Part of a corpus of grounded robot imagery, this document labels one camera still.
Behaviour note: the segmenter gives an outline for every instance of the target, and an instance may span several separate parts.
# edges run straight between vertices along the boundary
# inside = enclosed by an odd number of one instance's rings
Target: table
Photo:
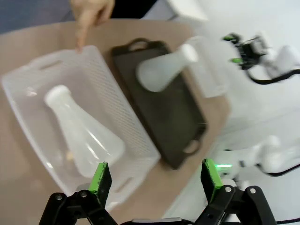
[[[27,64],[30,60],[75,47],[74,22],[58,23],[14,31],[0,36],[0,74]],[[163,40],[171,50],[193,35],[192,30],[175,22],[111,20],[90,31],[87,44],[95,45],[115,74],[109,51],[134,38]],[[145,182],[112,216],[118,223],[132,218],[160,218],[181,192],[215,137],[225,124],[229,104],[225,97],[202,98],[190,75],[185,72],[197,104],[208,122],[202,149],[186,160],[177,171],[159,162]],[[51,193],[60,189],[29,145],[0,89],[0,221],[2,224],[38,224]]]

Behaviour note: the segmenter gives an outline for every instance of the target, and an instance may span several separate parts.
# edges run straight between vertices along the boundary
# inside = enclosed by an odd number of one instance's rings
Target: plastic flask
[[[136,75],[139,83],[147,90],[160,92],[188,65],[198,61],[193,46],[183,44],[174,53],[141,62]]]
[[[85,112],[63,85],[52,88],[44,98],[59,122],[78,172],[92,178],[100,162],[113,165],[124,153],[125,144],[113,132]]]

